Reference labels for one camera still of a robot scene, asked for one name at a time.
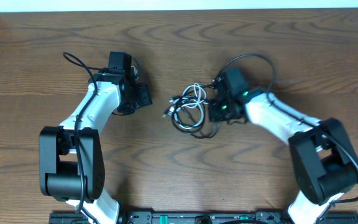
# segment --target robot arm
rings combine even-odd
[[[115,109],[123,115],[151,105],[144,83],[136,83],[138,71],[131,66],[131,56],[111,52],[109,67],[94,74],[98,93],[85,108],[78,125],[79,150],[85,177],[85,201],[81,210],[89,222],[116,223],[119,204],[104,189],[104,164],[99,135]],[[64,161],[64,155],[76,153],[74,129],[77,115],[94,94],[88,92],[77,109],[57,127],[44,127],[40,133],[40,188],[44,195],[77,206],[81,181],[77,162]]]
[[[269,97],[270,100],[274,101],[275,105],[289,111],[296,117],[303,118],[305,121],[316,126],[319,125],[319,119],[302,114],[292,107],[282,103],[274,96],[273,93],[269,93]],[[271,105],[267,99],[266,93],[253,97],[248,103],[246,103],[245,111],[251,123],[267,129],[286,145],[289,145],[288,140],[294,136],[294,134],[307,132],[313,129],[307,124],[282,113],[276,107]],[[323,150],[322,146],[315,147],[316,152],[321,150]],[[315,220],[329,207],[329,203],[333,200],[337,200],[343,194],[343,192],[339,192],[331,196],[326,203],[319,205],[310,202],[304,193],[300,191],[296,200],[288,208],[288,214],[295,223],[313,224]]]
[[[246,118],[265,128],[290,147],[300,192],[288,209],[295,223],[313,224],[345,192],[358,183],[357,156],[343,125],[336,119],[321,121],[302,114],[263,89],[251,89],[238,68],[215,81],[218,96],[209,103],[211,121]],[[342,152],[335,142],[344,147]],[[331,149],[320,159],[318,152]]]

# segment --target white wall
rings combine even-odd
[[[358,7],[358,0],[0,0],[0,12]]]

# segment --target wood grain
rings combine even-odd
[[[154,101],[111,117],[101,135],[105,188],[125,205],[235,211],[295,199],[288,148],[265,130],[223,125],[197,140],[161,118],[172,95],[208,83],[244,53],[274,61],[274,92],[284,102],[340,119],[358,154],[358,9],[0,14],[0,223],[46,223],[52,210],[72,210],[40,193],[39,132],[64,120],[86,91],[87,74],[62,52],[103,67],[111,50],[138,59]],[[270,81],[263,62],[236,65],[255,84]],[[358,202],[337,209],[358,211]]]

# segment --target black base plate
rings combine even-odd
[[[268,224],[291,223],[283,211],[258,211],[249,213],[152,213],[126,212],[118,224],[198,224],[200,218],[211,220],[212,224],[234,220],[258,220]],[[83,214],[51,213],[49,224],[88,224]],[[357,213],[328,213],[318,224],[358,224]]]

